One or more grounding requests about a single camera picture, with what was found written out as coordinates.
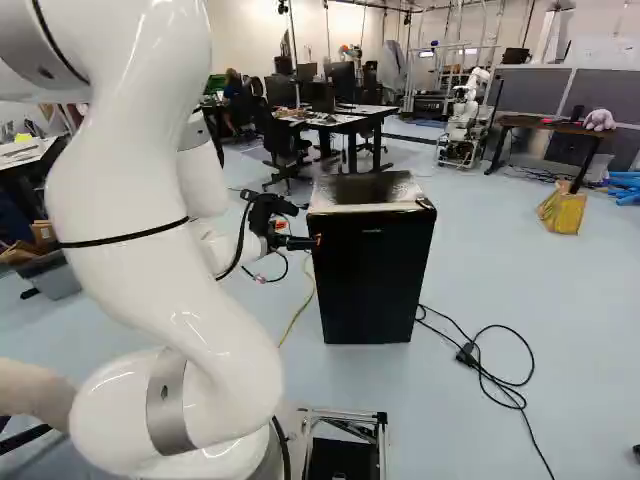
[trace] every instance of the gray wall panel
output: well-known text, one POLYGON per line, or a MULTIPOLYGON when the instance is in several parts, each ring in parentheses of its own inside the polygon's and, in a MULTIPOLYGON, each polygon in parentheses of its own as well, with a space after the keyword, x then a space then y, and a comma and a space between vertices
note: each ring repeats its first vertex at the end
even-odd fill
POLYGON ((500 79, 503 79, 498 110, 555 115, 570 75, 569 68, 498 68, 487 103, 495 105, 500 79))
POLYGON ((606 108, 617 122, 640 125, 638 87, 640 71, 579 69, 562 115, 571 116, 575 105, 584 105, 585 115, 595 108, 606 108))
MULTIPOLYGON (((592 141, 591 137, 582 135, 554 133, 545 160, 580 166, 592 141)), ((638 148, 640 148, 640 130, 618 128, 613 138, 600 144, 598 153, 615 155, 609 165, 611 171, 627 171, 636 158, 638 148)))

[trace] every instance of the laboratory floor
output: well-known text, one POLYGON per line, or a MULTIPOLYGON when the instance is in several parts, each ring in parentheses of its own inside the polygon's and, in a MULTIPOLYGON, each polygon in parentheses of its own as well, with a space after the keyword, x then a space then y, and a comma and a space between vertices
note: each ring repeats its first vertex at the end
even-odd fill
MULTIPOLYGON (((385 129, 402 127, 390 119, 385 129)), ((429 138, 439 133, 422 128, 429 138)), ((335 138, 334 145, 341 148, 341 141, 335 138)), ((590 192, 580 235, 550 234, 534 208, 551 185, 434 167, 433 147, 385 143, 384 161, 418 175, 439 211, 422 302, 469 333, 501 323, 529 341, 536 371, 524 389, 527 413, 558 480, 637 479, 640 465, 630 449, 640 443, 640 209, 617 207, 590 192)), ((260 162, 264 158, 257 145, 227 148, 228 185, 258 189, 271 172, 260 162)), ((369 161, 363 155, 362 171, 369 161)), ((308 201, 309 192, 308 185, 294 183, 295 201, 308 201)), ((221 224, 235 232, 243 205, 237 192, 230 193, 232 208, 221 224)), ((304 215, 292 229, 305 234, 304 215)), ((312 288, 303 274, 306 254, 289 258, 290 274, 280 283, 259 285, 239 271, 222 284, 274 341, 312 288)), ((252 268, 273 277, 282 267, 274 256, 252 268)), ((109 359, 153 344, 110 321, 83 294, 55 303, 21 301, 25 287, 15 276, 0 279, 0 355, 80 383, 109 359)), ((459 338, 435 315, 426 320, 459 338)), ((526 350, 505 333, 488 334, 482 351, 486 368, 506 378, 519 380, 529 368, 526 350)), ((476 374, 453 360, 455 350, 419 325, 407 345, 329 347, 314 299, 281 353, 290 404, 388 412, 390 479, 547 478, 519 413, 487 400, 476 374)), ((32 422, 16 419, 10 431, 32 422)), ((12 471, 11 478, 20 480, 112 478, 55 437, 0 458, 0 472, 12 471)))

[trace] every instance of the yellow cable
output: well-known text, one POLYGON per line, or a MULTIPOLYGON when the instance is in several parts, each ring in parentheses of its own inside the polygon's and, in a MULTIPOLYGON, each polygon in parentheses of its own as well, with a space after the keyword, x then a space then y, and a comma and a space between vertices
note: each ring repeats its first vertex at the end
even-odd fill
POLYGON ((282 339, 280 340, 280 343, 278 344, 278 348, 280 348, 282 346, 282 344, 285 342, 285 340, 287 339, 287 337, 289 336, 289 333, 291 333, 291 330, 293 329, 293 326, 295 325, 295 323, 298 321, 298 318, 300 317, 300 315, 302 315, 302 312, 305 311, 305 309, 309 306, 309 304, 311 303, 311 300, 313 299, 313 296, 316 293, 316 279, 313 278, 313 275, 311 275, 308 271, 307 271, 307 263, 309 262, 309 259, 311 258, 311 254, 309 254, 307 256, 307 258, 305 258, 305 260, 302 262, 302 271, 304 272, 304 274, 309 277, 309 279, 311 280, 311 285, 313 286, 313 289, 311 290, 311 293, 309 294, 309 296, 307 297, 307 299, 305 300, 305 302, 302 304, 302 306, 298 309, 298 311, 293 315, 293 318, 291 319, 291 322, 289 322, 289 326, 287 327, 287 329, 284 332, 284 335, 282 336, 282 339))

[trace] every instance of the black strap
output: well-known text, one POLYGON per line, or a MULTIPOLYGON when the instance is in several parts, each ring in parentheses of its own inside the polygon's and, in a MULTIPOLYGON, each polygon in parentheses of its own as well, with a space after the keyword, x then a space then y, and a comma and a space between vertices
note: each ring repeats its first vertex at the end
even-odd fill
POLYGON ((7 423, 9 423, 9 420, 11 420, 11 416, 9 415, 3 415, 2 417, 0 417, 0 433, 4 431, 4 428, 7 426, 7 423))
POLYGON ((44 15, 42 14, 42 9, 40 8, 40 4, 38 3, 38 0, 31 0, 31 3, 33 4, 33 10, 35 11, 36 17, 38 18, 38 22, 40 23, 40 28, 42 28, 42 32, 44 33, 44 36, 47 38, 47 41, 49 42, 49 46, 51 47, 51 49, 55 52, 55 54, 58 56, 58 58, 64 64, 64 66, 67 67, 67 69, 78 80, 80 80, 82 83, 89 85, 89 81, 86 78, 84 78, 75 68, 73 68, 73 65, 71 65, 69 60, 66 59, 66 57, 62 53, 62 50, 60 50, 60 47, 58 47, 58 44, 54 40, 53 35, 51 34, 51 30, 49 30, 49 26, 47 25, 47 22, 44 19, 44 15))
POLYGON ((136 233, 127 233, 125 235, 118 235, 117 237, 109 237, 103 238, 100 240, 87 240, 84 242, 60 242, 58 246, 60 248, 88 248, 88 247, 99 247, 101 245, 109 245, 111 243, 120 243, 126 242, 129 240, 135 240, 136 238, 149 237, 151 235, 156 235, 161 232, 166 232, 167 230, 171 230, 173 228, 177 228, 181 225, 184 225, 189 221, 189 217, 184 217, 176 222, 169 223, 167 225, 163 225, 161 227, 150 228, 149 230, 143 230, 142 232, 136 233))
POLYGON ((37 438, 40 438, 45 433, 53 430, 49 425, 38 425, 37 427, 33 427, 30 430, 27 430, 22 433, 18 433, 13 437, 7 438, 6 440, 2 440, 0 442, 0 457, 7 453, 13 452, 14 450, 26 445, 27 443, 33 442, 37 438))

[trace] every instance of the black mini fridge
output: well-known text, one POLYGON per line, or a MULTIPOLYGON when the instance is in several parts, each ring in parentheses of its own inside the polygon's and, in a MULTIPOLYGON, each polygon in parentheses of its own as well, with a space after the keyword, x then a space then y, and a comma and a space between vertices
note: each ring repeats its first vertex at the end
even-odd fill
POLYGON ((411 341, 436 217, 407 171, 316 181, 307 225, 325 343, 411 341))

